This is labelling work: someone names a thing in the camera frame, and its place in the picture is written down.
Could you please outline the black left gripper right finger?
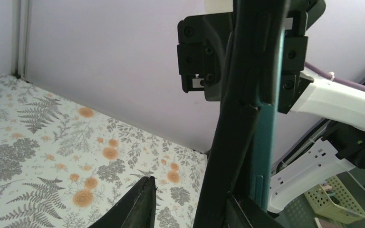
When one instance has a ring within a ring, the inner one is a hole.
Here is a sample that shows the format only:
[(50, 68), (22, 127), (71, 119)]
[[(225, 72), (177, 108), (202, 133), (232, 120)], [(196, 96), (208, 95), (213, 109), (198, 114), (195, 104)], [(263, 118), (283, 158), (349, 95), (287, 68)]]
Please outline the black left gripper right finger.
[(232, 196), (225, 209), (226, 228), (281, 228), (276, 220), (266, 213), (250, 197)]

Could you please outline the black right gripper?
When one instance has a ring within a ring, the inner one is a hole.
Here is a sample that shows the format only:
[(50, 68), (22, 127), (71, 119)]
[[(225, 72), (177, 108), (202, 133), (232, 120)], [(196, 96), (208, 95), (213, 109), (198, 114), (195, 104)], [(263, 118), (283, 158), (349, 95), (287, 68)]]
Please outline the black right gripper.
[(275, 106), (288, 113), (312, 83), (306, 30), (323, 0), (235, 0), (231, 12), (189, 16), (178, 24), (184, 92), (203, 91), (224, 112)]

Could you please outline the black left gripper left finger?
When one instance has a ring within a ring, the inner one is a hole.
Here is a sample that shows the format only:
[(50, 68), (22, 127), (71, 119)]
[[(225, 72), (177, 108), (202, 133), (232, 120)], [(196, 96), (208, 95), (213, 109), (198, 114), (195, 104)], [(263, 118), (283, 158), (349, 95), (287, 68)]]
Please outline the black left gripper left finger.
[(155, 178), (142, 177), (92, 228), (154, 228)]

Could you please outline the black phone case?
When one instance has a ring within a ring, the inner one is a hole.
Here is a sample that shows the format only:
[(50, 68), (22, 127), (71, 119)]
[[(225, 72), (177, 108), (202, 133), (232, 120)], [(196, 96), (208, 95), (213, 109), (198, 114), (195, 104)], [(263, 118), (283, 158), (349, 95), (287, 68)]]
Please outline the black phone case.
[(241, 175), (259, 117), (252, 45), (259, 32), (284, 30), (288, 0), (235, 0), (221, 79), (221, 106), (195, 213), (195, 228), (225, 228), (227, 199), (250, 197), (251, 169)]

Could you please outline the dark teal smartphone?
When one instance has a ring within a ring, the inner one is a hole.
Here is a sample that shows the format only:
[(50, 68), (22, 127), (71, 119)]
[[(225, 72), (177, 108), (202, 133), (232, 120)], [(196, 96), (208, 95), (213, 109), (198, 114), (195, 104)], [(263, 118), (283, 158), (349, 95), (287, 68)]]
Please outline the dark teal smartphone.
[(263, 31), (252, 45), (252, 72), (259, 117), (252, 140), (250, 196), (266, 211), (274, 150), (285, 31)]

